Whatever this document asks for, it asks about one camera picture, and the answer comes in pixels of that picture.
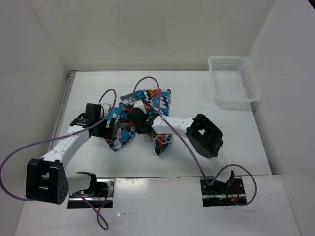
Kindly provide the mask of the colourful patterned shorts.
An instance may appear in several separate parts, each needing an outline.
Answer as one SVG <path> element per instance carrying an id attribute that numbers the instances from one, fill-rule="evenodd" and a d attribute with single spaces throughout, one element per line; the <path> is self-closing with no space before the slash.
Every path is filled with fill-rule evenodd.
<path id="1" fill-rule="evenodd" d="M 121 97 L 118 107 L 108 116 L 114 124 L 106 142 L 113 151 L 126 146 L 135 134 L 147 134 L 154 142 L 156 155 L 160 156 L 172 142 L 172 135 L 156 133 L 149 124 L 160 114 L 169 115 L 170 89 L 145 89 Z"/>

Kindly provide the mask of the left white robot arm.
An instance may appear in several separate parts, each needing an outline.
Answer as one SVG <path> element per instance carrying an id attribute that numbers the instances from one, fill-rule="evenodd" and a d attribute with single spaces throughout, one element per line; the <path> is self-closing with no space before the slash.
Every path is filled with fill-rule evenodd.
<path id="1" fill-rule="evenodd" d="M 115 126 L 114 118 L 109 118 L 113 110 L 106 103 L 88 103 L 85 111 L 70 123 L 65 137 L 43 157 L 28 162 L 27 199 L 61 204 L 67 195 L 79 191 L 89 197 L 97 193 L 96 174 L 79 171 L 75 175 L 67 175 L 66 169 L 90 137 L 109 138 Z"/>

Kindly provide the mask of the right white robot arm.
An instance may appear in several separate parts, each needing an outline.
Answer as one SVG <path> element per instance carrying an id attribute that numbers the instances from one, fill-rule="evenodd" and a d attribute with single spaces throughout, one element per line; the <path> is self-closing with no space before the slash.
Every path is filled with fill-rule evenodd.
<path id="1" fill-rule="evenodd" d="M 193 147 L 200 156 L 209 159 L 215 176 L 216 188 L 227 193 L 233 188 L 235 174 L 229 170 L 223 150 L 223 133 L 206 116 L 174 118 L 157 113 L 148 114 L 140 108 L 132 108 L 127 117 L 134 123 L 139 134 L 171 134 L 187 138 L 188 147 Z"/>

